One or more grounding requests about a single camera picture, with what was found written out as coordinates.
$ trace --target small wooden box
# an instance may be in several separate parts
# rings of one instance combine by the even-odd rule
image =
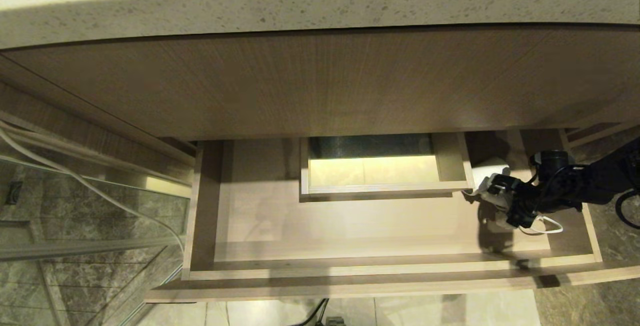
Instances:
[[[430,134],[430,141],[432,155],[318,160],[309,157],[309,139],[302,138],[301,199],[419,197],[472,189],[474,179],[464,134]],[[320,176],[334,180],[318,182],[314,179]]]

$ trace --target wood grain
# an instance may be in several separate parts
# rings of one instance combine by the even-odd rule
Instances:
[[[365,264],[371,258],[389,258],[387,264]],[[492,271],[499,269],[522,269],[522,267],[554,267],[566,265],[581,265],[596,262],[594,255],[573,255],[564,257],[544,257],[544,258],[517,258],[526,261],[514,262],[513,259],[485,259],[467,262],[443,262],[442,257],[432,257],[439,259],[438,262],[415,262],[405,264],[397,262],[397,257],[366,257],[359,258],[362,265],[343,266],[340,258],[313,260],[277,260],[263,262],[267,264],[258,266],[258,262],[250,261],[252,268],[249,269],[218,269],[215,271],[192,271],[189,274],[190,280],[238,280],[247,278],[281,278],[281,277],[323,277],[323,276],[361,276],[361,275],[403,275],[408,273],[441,273],[441,272],[474,272]],[[413,256],[416,260],[424,256]],[[228,264],[242,264],[249,262],[224,262]]]
[[[638,27],[496,25],[158,37],[2,54],[154,136],[193,140],[625,122],[640,117],[638,49]]]
[[[42,103],[53,105],[60,111],[66,112],[77,118],[82,118],[98,127],[105,128],[118,136],[131,139],[154,152],[162,153],[168,157],[176,159],[187,166],[194,165],[195,152],[179,150],[174,144],[159,140],[151,134],[140,130],[114,115],[99,109],[91,103],[75,96],[68,91],[58,87],[45,78],[40,77],[16,64],[7,57],[0,56],[0,82],[7,84],[14,89],[26,93]],[[34,107],[21,110],[28,114],[34,111]]]
[[[192,270],[208,269],[216,252],[218,205],[222,183],[224,143],[201,141],[198,143],[196,168],[189,203],[187,238],[184,251],[182,277],[189,278]]]
[[[640,277],[629,264],[569,265],[519,270],[417,273],[407,275],[254,278],[249,280],[173,281],[147,292],[150,303],[241,301],[321,297],[417,296],[514,291],[585,285]]]
[[[0,82],[0,118],[28,131],[21,141],[116,168],[190,184],[192,167]]]
[[[230,182],[220,187],[218,230],[214,234],[206,228],[217,239],[216,262],[549,249],[546,235],[530,237],[481,225],[478,203],[461,193],[301,202],[297,173],[291,177],[287,171],[299,169],[298,144],[283,139],[233,141],[231,174],[224,176]]]

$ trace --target white cable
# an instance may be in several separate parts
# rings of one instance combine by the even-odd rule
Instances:
[[[539,220],[541,220],[542,222],[544,222],[544,221],[548,221],[548,222],[550,222],[550,223],[553,223],[554,225],[556,225],[556,226],[557,226],[557,228],[554,228],[553,230],[544,230],[544,231],[541,231],[541,230],[537,230],[537,229],[533,228],[533,225],[532,225],[530,228],[526,228],[526,229],[528,229],[528,230],[532,230],[533,232],[537,232],[538,234],[559,234],[560,232],[562,232],[562,231],[564,231],[564,230],[565,230],[565,229],[564,229],[564,227],[562,227],[562,225],[560,224],[560,222],[555,221],[554,219],[551,219],[551,217],[547,217],[547,216],[543,216],[543,215],[539,214],[539,215],[537,215],[537,216],[535,217],[534,222],[535,222],[535,221],[537,221],[538,219],[539,219]],[[525,231],[524,231],[524,230],[525,230],[525,228],[522,228],[522,226],[520,226],[520,227],[519,227],[519,229],[520,229],[524,234],[530,234],[530,233],[528,233],[528,232],[525,232]]]
[[[11,129],[12,127],[7,125],[7,123],[0,121],[0,126],[2,127],[6,127]],[[30,150],[27,150],[25,147],[22,147],[20,144],[16,143],[16,141],[14,141],[13,138],[11,138],[9,136],[9,134],[7,134],[7,132],[5,132],[5,130],[3,130],[2,128],[0,128],[0,138],[4,139],[5,142],[9,143],[9,145],[11,147],[13,147],[16,151],[22,153],[23,155],[29,157],[30,159],[34,159],[40,163],[46,164],[49,167],[55,168],[58,171],[64,172],[67,175],[70,175],[71,177],[75,178],[76,180],[78,180],[78,182],[80,182],[82,185],[84,185],[85,187],[87,187],[88,189],[92,190],[93,192],[97,193],[100,197],[104,198],[105,200],[109,201],[110,203],[113,203],[114,205],[116,205],[117,207],[125,210],[126,212],[129,212],[130,214],[134,214],[135,216],[141,217],[141,218],[146,218],[151,222],[157,223],[158,225],[166,228],[167,230],[169,230],[169,232],[171,232],[171,235],[173,235],[176,239],[176,241],[178,241],[178,245],[180,246],[180,249],[182,250],[182,252],[185,252],[185,246],[183,245],[183,240],[180,238],[180,235],[178,235],[176,233],[176,231],[174,231],[169,225],[167,225],[166,223],[162,222],[162,221],[158,221],[157,219],[151,217],[151,216],[147,216],[146,214],[137,212],[137,210],[134,209],[130,209],[127,206],[123,205],[122,203],[119,203],[118,201],[114,200],[112,197],[110,197],[108,194],[100,191],[97,187],[95,187],[94,185],[90,184],[89,182],[87,182],[87,180],[85,180],[84,177],[78,175],[77,173],[71,171],[70,169],[57,164],[55,162],[53,162],[52,160],[48,160],[44,157],[41,157],[37,154],[35,154],[34,152],[31,152]]]

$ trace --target white object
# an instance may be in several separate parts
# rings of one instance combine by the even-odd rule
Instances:
[[[66,173],[67,175],[70,175],[71,177],[75,178],[78,182],[80,182],[82,185],[84,185],[85,187],[87,187],[88,189],[92,190],[93,192],[97,193],[98,196],[104,198],[105,200],[109,201],[110,203],[113,203],[114,205],[116,205],[117,207],[125,210],[126,212],[129,212],[130,214],[134,214],[135,216],[138,217],[142,217],[142,218],[146,218],[151,222],[157,223],[158,225],[166,228],[169,232],[171,232],[171,235],[173,235],[173,237],[176,239],[176,241],[178,242],[178,245],[180,246],[180,249],[182,250],[182,252],[185,252],[185,246],[183,245],[183,240],[180,238],[180,235],[178,235],[176,233],[176,231],[174,231],[169,225],[167,225],[166,223],[162,222],[162,221],[158,221],[157,219],[151,217],[151,216],[147,216],[146,214],[137,212],[137,210],[134,209],[130,209],[127,206],[123,205],[122,203],[119,203],[118,201],[114,200],[112,197],[110,197],[108,194],[102,192],[100,189],[98,189],[97,187],[95,187],[94,185],[90,184],[89,182],[87,182],[87,180],[85,180],[84,177],[78,175],[77,173],[71,171],[70,169],[62,166],[61,164],[57,164],[55,162],[53,162],[52,160],[48,160],[42,156],[39,156],[37,154],[35,154],[34,152],[31,152],[30,150],[27,150],[25,147],[22,147],[20,144],[18,144],[16,141],[14,141],[13,138],[11,138],[9,136],[9,134],[7,134],[7,132],[5,132],[5,130],[2,129],[2,127],[4,128],[9,128],[11,129],[12,127],[10,125],[7,125],[7,123],[0,121],[0,138],[4,139],[5,142],[9,143],[9,145],[11,147],[13,147],[16,151],[22,153],[23,155],[29,157],[30,159],[34,159],[42,164],[46,164],[47,166],[51,167],[51,168],[55,168],[61,172]]]

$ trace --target black cable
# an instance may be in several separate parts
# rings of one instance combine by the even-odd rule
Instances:
[[[635,228],[636,230],[640,230],[640,225],[636,225],[635,223],[629,221],[629,219],[627,219],[627,217],[622,213],[622,203],[633,196],[638,196],[638,194],[640,193],[638,193],[638,191],[634,189],[623,194],[617,199],[617,201],[615,201],[615,214],[617,214],[618,218],[621,219],[622,222],[626,223],[628,226]]]
[[[322,317],[325,316],[325,311],[327,310],[327,305],[329,304],[329,299],[326,299],[326,302],[324,303],[324,307],[322,308],[322,312],[320,312],[320,317],[318,317],[318,323],[322,324]]]
[[[526,181],[526,184],[532,184],[538,178],[538,171],[536,170],[531,180]]]
[[[636,230],[640,230],[640,225],[636,225],[635,223],[629,221],[629,219],[622,212],[622,203],[624,203],[629,198],[638,196],[640,194],[640,187],[638,187],[638,184],[636,184],[636,178],[633,176],[633,164],[631,164],[631,161],[629,161],[629,159],[627,159],[626,162],[626,178],[629,180],[629,183],[633,185],[633,190],[617,198],[617,201],[615,201],[615,214],[617,214],[617,217],[622,222],[626,223],[627,226],[633,227]]]
[[[314,318],[314,316],[316,314],[318,314],[318,310],[320,310],[320,307],[322,307],[322,305],[325,302],[329,302],[329,299],[328,298],[323,298],[322,301],[320,301],[320,303],[318,303],[318,306],[315,308],[315,310],[313,310],[313,312],[311,312],[311,315],[306,320],[304,320],[301,323],[291,324],[291,326],[305,326],[307,323],[311,322],[311,320]]]
[[[539,201],[537,202],[537,204],[535,205],[535,208],[533,209],[533,212],[536,212],[538,210],[538,207],[540,207],[540,205],[542,204],[542,201],[544,200],[544,197],[547,196],[547,193],[549,191],[549,187],[551,185],[551,183],[553,183],[554,178],[556,178],[556,176],[558,176],[558,174],[560,174],[562,171],[564,171],[567,168],[585,168],[587,167],[584,164],[568,164],[564,167],[560,167],[558,169],[558,171],[556,171],[553,175],[551,175],[551,177],[549,177],[549,180],[546,181],[546,183],[544,183],[544,186],[542,187],[542,191],[540,191],[540,197],[539,197]]]

